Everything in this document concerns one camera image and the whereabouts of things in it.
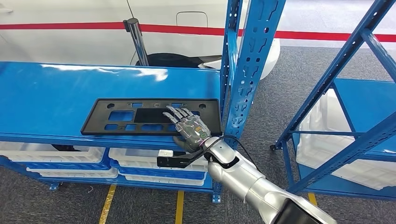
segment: robotic arm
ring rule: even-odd
[[[185,168],[205,155],[208,172],[244,203],[256,209],[266,224],[336,224],[324,211],[304,198],[291,194],[268,181],[257,168],[233,150],[219,137],[210,137],[210,130],[198,115],[183,108],[168,109],[175,115],[164,115],[176,125],[185,138],[184,147],[190,154],[175,155],[171,150],[160,150],[160,167]]]

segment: rectangular hole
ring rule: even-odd
[[[132,103],[132,107],[141,107],[142,103]]]
[[[111,111],[109,120],[132,121],[134,111]]]
[[[182,104],[174,103],[174,104],[171,104],[171,106],[172,106],[172,107],[175,107],[175,108],[176,108],[176,107],[182,107]]]
[[[175,125],[168,125],[168,131],[176,131]]]
[[[112,131],[112,130],[116,130],[117,127],[118,127],[118,125],[116,125],[116,124],[108,124],[105,126],[105,130]]]
[[[162,125],[152,124],[152,125],[143,125],[141,127],[142,131],[161,131],[163,129]]]
[[[134,131],[136,129],[136,125],[127,125],[125,127],[126,131]]]

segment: shelf foot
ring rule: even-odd
[[[49,190],[58,190],[59,186],[62,185],[60,182],[53,182],[49,185]]]

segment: shelf beam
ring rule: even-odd
[[[392,77],[393,81],[396,82],[396,63],[392,56],[386,51],[374,34],[368,30],[364,29],[361,34],[363,40],[367,43],[370,49],[373,51],[374,55],[381,62],[385,70]]]

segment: perforated metal upright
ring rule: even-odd
[[[250,0],[244,29],[239,30],[242,2],[228,1],[220,69],[220,109],[222,115],[227,114],[225,135],[237,138],[242,135],[249,115],[285,0]],[[239,32],[242,32],[242,40],[238,52]],[[229,86],[231,93],[227,101]],[[234,141],[229,141],[229,144],[236,147]],[[214,187],[221,189],[218,183]]]
[[[366,42],[385,70],[396,81],[396,63],[372,33],[395,0],[376,0],[346,41],[304,104],[282,133],[273,149],[283,150],[290,187],[288,191],[396,199],[396,187],[374,190],[330,175],[356,159],[396,162],[396,84],[373,80],[336,79],[359,47]],[[319,98],[333,88],[352,132],[299,131],[301,121]],[[300,180],[294,182],[287,141],[293,140],[294,152],[300,134],[354,136],[355,141],[317,169],[298,165]]]

